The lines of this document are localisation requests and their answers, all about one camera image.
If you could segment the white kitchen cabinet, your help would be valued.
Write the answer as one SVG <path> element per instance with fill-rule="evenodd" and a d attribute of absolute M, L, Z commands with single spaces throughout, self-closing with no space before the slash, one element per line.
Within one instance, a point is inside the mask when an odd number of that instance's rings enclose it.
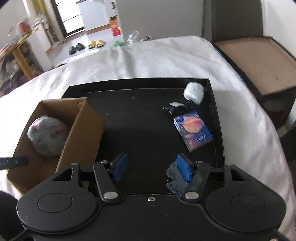
<path fill-rule="evenodd" d="M 87 35 L 110 28 L 104 1 L 78 1 L 76 4 Z"/>

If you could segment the white paper ball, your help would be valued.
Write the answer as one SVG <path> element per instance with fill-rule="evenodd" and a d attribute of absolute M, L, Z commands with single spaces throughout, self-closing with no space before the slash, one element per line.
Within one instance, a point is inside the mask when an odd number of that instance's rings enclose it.
<path fill-rule="evenodd" d="M 199 105 L 204 98 L 204 87 L 197 82 L 189 82 L 183 93 L 184 97 L 196 105 Z"/>

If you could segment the black white small item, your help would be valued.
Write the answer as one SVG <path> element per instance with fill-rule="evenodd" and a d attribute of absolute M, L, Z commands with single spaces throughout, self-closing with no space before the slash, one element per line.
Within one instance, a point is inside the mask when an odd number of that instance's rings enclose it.
<path fill-rule="evenodd" d="M 193 110 L 193 106 L 189 104 L 184 104 L 180 102 L 170 102 L 167 107 L 163 108 L 168 114 L 173 116 L 179 116 L 181 114 L 189 113 Z"/>

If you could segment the wooden gold shelf table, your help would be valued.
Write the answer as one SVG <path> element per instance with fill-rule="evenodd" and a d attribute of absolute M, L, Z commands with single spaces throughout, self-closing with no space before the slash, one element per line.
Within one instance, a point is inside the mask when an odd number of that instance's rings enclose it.
<path fill-rule="evenodd" d="M 35 32 L 27 20 L 9 30 L 11 42 L 1 49 L 1 96 L 44 72 L 27 41 Z"/>

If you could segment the white bed blanket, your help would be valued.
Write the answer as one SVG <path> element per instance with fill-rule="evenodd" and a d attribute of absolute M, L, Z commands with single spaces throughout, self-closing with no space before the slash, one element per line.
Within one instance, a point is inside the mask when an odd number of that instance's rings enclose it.
<path fill-rule="evenodd" d="M 127 78 L 184 77 L 211 82 L 225 158 L 276 191 L 287 212 L 280 232 L 295 240 L 295 191 L 273 122 L 235 70 L 205 39 L 172 37 L 94 53 L 47 71 L 1 98 L 1 156 L 11 157 L 43 99 L 72 85 Z"/>

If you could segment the grey lace cloth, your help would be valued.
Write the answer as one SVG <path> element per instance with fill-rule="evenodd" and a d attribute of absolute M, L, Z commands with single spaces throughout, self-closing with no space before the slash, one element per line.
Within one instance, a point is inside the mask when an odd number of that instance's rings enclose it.
<path fill-rule="evenodd" d="M 168 190 L 177 194 L 179 197 L 182 197 L 189 184 L 182 178 L 182 175 L 177 168 L 176 161 L 170 164 L 169 168 L 166 170 L 166 176 L 168 177 L 168 182 L 166 184 Z"/>

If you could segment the clear plastic bag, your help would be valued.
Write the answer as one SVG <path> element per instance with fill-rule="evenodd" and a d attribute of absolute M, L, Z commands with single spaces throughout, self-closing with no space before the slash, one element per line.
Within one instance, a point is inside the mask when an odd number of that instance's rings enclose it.
<path fill-rule="evenodd" d="M 126 44 L 132 45 L 132 44 L 138 43 L 139 42 L 138 35 L 139 35 L 138 31 L 134 31 L 133 33 L 131 33 L 128 39 L 126 40 Z"/>

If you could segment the green plastic bag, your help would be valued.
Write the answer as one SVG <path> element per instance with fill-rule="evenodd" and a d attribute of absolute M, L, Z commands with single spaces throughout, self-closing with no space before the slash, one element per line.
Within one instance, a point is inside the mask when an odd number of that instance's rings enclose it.
<path fill-rule="evenodd" d="M 117 48 L 117 47 L 124 47 L 126 45 L 126 42 L 125 41 L 122 41 L 122 40 L 117 40 L 117 41 L 114 41 L 112 44 L 111 44 L 111 49 L 114 49 L 114 48 Z"/>

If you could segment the black slipper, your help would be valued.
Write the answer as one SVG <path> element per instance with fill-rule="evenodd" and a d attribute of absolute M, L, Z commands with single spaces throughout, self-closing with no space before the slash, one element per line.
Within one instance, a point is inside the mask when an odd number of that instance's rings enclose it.
<path fill-rule="evenodd" d="M 76 48 L 74 47 L 74 46 L 71 46 L 70 48 L 69 48 L 69 55 L 73 55 L 73 54 L 75 54 L 76 53 Z"/>
<path fill-rule="evenodd" d="M 77 43 L 76 44 L 76 50 L 78 50 L 78 51 L 82 51 L 82 50 L 84 50 L 85 49 L 85 46 L 83 45 L 83 44 L 81 44 L 81 43 Z"/>

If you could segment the black tray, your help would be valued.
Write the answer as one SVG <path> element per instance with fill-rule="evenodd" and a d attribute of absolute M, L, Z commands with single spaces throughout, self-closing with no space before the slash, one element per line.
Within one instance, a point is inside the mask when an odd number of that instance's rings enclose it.
<path fill-rule="evenodd" d="M 128 167 L 116 187 L 122 194 L 168 194 L 166 170 L 182 153 L 191 161 L 223 167 L 224 148 L 218 111 L 210 81 L 198 79 L 205 96 L 196 111 L 213 140 L 189 152 L 165 111 L 171 102 L 185 103 L 189 78 L 133 78 L 69 87 L 64 98 L 85 97 L 103 118 L 104 132 L 97 161 L 128 155 Z"/>

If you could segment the yellow slipper left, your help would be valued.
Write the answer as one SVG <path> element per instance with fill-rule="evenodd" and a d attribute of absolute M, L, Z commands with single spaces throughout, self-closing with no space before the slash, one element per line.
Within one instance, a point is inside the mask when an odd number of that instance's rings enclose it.
<path fill-rule="evenodd" d="M 93 49 L 96 47 L 96 41 L 90 41 L 88 45 L 88 49 Z"/>

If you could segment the black slipper left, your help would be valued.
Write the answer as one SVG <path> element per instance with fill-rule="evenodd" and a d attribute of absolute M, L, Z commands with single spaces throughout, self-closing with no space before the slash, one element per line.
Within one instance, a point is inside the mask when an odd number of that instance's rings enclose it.
<path fill-rule="evenodd" d="M 71 46 L 70 48 L 69 48 L 69 55 L 73 55 L 73 54 L 75 54 L 76 53 L 76 48 L 74 47 L 74 46 Z"/>

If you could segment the orange carton box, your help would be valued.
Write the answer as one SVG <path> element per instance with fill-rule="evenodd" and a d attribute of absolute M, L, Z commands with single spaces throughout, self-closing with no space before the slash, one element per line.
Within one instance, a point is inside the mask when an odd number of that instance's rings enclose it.
<path fill-rule="evenodd" d="M 109 18 L 109 25 L 110 25 L 113 36 L 121 35 L 120 29 L 119 29 L 118 23 L 117 23 L 117 16 L 111 16 Z"/>

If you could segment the dark olive headboard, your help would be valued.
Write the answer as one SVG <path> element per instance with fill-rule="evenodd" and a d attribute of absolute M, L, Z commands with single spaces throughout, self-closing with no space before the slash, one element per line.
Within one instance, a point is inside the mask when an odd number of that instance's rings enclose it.
<path fill-rule="evenodd" d="M 211 1 L 214 42 L 263 36 L 260 0 Z"/>

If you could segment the black slipper right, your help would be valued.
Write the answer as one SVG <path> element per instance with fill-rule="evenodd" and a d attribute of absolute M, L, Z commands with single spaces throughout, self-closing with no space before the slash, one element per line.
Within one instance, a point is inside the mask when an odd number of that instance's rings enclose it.
<path fill-rule="evenodd" d="M 85 49 L 85 46 L 83 45 L 83 44 L 81 44 L 81 43 L 77 43 L 76 44 L 76 50 L 78 50 L 78 51 L 82 51 L 82 50 L 84 50 Z"/>

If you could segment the grey plush toy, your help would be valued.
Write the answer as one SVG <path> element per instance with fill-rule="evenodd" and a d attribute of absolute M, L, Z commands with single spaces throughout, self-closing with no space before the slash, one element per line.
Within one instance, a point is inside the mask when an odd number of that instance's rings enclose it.
<path fill-rule="evenodd" d="M 62 153 L 69 132 L 70 128 L 62 121 L 44 115 L 29 126 L 27 137 L 39 154 L 55 157 Z"/>

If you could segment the blue planet tissue pack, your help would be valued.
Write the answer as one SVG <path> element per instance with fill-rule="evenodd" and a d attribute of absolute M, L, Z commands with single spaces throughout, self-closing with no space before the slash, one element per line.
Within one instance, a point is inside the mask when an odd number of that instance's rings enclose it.
<path fill-rule="evenodd" d="M 175 117 L 174 125 L 190 153 L 214 139 L 196 110 Z"/>

